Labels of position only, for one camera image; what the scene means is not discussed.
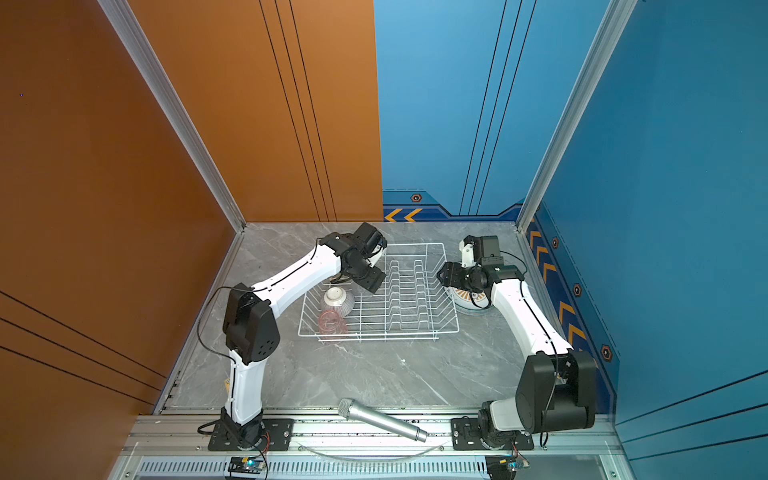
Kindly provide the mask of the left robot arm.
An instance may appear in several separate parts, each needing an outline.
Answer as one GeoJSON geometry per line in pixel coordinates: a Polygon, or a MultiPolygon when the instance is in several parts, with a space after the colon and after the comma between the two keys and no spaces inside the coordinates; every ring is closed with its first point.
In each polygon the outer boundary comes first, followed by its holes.
{"type": "Polygon", "coordinates": [[[362,223],[352,233],[331,232],[316,239],[306,255],[266,280],[228,289],[222,331],[231,366],[230,392],[221,421],[233,434],[261,437],[266,363],[280,342],[277,319],[333,276],[346,276],[368,292],[376,292],[386,277],[377,266],[386,247],[384,235],[362,223]]]}

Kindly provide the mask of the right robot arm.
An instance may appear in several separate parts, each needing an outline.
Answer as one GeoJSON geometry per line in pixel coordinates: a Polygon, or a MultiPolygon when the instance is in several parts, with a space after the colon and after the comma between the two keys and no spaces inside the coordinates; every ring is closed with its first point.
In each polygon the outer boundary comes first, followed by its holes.
{"type": "Polygon", "coordinates": [[[525,356],[515,395],[481,406],[482,441],[492,449],[510,448],[522,434],[545,440],[551,432],[592,428],[596,361],[574,349],[547,320],[525,273],[504,261],[496,236],[469,235],[459,249],[461,260],[444,263],[436,279],[459,305],[501,313],[525,356]]]}

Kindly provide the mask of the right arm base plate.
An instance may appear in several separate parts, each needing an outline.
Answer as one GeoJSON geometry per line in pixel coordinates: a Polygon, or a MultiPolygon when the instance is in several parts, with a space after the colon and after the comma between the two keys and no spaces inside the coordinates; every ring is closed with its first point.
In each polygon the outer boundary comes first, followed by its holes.
{"type": "Polygon", "coordinates": [[[450,420],[450,438],[455,451],[531,451],[535,448],[533,438],[520,431],[504,432],[498,442],[490,441],[482,436],[478,420],[468,416],[450,420]]]}

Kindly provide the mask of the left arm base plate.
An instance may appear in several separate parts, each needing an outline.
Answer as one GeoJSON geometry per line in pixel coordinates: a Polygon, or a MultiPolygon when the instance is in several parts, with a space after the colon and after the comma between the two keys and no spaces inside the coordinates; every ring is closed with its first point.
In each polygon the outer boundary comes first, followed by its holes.
{"type": "Polygon", "coordinates": [[[290,446],[294,420],[261,418],[240,425],[229,417],[214,423],[207,449],[209,451],[283,452],[290,446]]]}

